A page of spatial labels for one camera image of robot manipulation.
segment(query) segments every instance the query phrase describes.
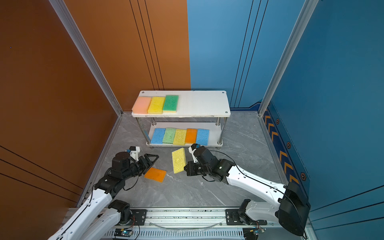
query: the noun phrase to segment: lower shelf board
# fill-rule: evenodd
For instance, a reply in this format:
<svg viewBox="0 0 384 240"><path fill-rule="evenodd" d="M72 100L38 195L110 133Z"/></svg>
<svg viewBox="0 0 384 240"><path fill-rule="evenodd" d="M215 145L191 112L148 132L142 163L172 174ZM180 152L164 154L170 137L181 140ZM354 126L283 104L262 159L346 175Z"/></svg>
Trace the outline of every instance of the lower shelf board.
<svg viewBox="0 0 384 240"><path fill-rule="evenodd" d="M208 137L208 145L206 147L221 147L223 144L219 145L217 142L219 141L221 134L221 125L216 126L215 122L157 122L155 126L151 125L151 129L149 130L149 138L152 139L153 132L156 128L167 128L173 127L178 129L187 129L187 128L195 128L195 129L208 129L209 137ZM152 147L189 147L191 144L186 145L173 145L169 143L163 144L147 144L147 146Z"/></svg>

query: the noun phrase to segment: pink sponge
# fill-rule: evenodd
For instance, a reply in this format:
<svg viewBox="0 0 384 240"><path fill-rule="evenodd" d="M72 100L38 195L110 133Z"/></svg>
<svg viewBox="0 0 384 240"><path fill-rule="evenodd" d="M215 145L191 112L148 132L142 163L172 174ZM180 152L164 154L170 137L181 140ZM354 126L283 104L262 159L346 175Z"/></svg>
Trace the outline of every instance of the pink sponge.
<svg viewBox="0 0 384 240"><path fill-rule="evenodd" d="M132 112L136 114L148 114L148 107L151 103L151 97L137 97L132 107Z"/></svg>

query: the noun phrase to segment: blue wall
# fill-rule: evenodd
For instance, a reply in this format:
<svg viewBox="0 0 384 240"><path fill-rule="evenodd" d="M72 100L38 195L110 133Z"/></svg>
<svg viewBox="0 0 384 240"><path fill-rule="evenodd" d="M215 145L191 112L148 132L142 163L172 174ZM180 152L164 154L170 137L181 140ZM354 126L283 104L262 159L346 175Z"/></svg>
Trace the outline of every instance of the blue wall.
<svg viewBox="0 0 384 240"><path fill-rule="evenodd" d="M309 174L320 240L383 227L383 76L384 2L320 0L272 99Z"/></svg>
<svg viewBox="0 0 384 240"><path fill-rule="evenodd" d="M303 3L188 0L191 88L226 90L236 108L260 101Z"/></svg>

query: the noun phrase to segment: white arm casing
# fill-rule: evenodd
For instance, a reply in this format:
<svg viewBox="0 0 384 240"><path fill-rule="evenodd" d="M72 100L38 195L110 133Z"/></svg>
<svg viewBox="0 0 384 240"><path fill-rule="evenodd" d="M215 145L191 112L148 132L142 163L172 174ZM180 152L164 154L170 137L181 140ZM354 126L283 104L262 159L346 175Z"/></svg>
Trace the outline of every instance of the white arm casing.
<svg viewBox="0 0 384 240"><path fill-rule="evenodd" d="M248 192L262 198L268 203L257 203L255 201L251 201L250 203L248 203L245 213L250 218L252 218L253 220L267 220L278 222L278 218L275 216L275 212L279 210L280 203L278 202L278 199L282 199L283 194L277 191L277 189L282 192L285 192L285 189L283 188L284 184L268 181L264 178L256 176L255 174L247 172L239 166L231 167L228 173L228 184L245 189ZM256 179L257 181L263 182L268 186L257 182L247 176Z"/></svg>
<svg viewBox="0 0 384 240"><path fill-rule="evenodd" d="M80 240L98 240L113 226L119 223L121 213L117 209L107 209L100 219L83 234Z"/></svg>
<svg viewBox="0 0 384 240"><path fill-rule="evenodd" d="M139 153L140 153L140 147L136 147L136 151L130 151L129 155L136 160L136 162L139 160Z"/></svg>
<svg viewBox="0 0 384 240"><path fill-rule="evenodd" d="M112 201L111 195L105 194L104 190L93 190L91 195L76 213L62 226L49 240L78 240L87 230L89 225L101 212L101 210Z"/></svg>
<svg viewBox="0 0 384 240"><path fill-rule="evenodd" d="M195 155L193 155L193 153L196 151L196 149L197 148L195 148L194 150L192 150L192 147L189 147L188 148L188 151L189 151L189 153L192 155L192 159L193 159L193 162L194 163L197 163L198 161L197 161L197 158L195 157Z"/></svg>

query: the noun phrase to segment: white shelf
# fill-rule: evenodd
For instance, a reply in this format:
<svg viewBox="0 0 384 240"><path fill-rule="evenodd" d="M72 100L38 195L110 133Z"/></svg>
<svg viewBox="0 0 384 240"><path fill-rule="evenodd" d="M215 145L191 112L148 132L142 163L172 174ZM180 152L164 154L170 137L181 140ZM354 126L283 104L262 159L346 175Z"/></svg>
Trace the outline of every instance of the white shelf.
<svg viewBox="0 0 384 240"><path fill-rule="evenodd" d="M135 114L135 118L228 118L231 116L226 91L140 91L139 96L178 95L177 112Z"/></svg>
<svg viewBox="0 0 384 240"><path fill-rule="evenodd" d="M149 130L149 138L152 140L153 132L156 128L167 128L173 127L178 129L187 129L187 128L201 128L209 130L208 145L207 147L221 147L223 144L218 145L217 142L220 138L221 126L216 126L215 122L157 122L156 126L151 125ZM173 145L170 143L163 144L151 144L147 146L156 146L156 147L189 147L191 144L186 145Z"/></svg>

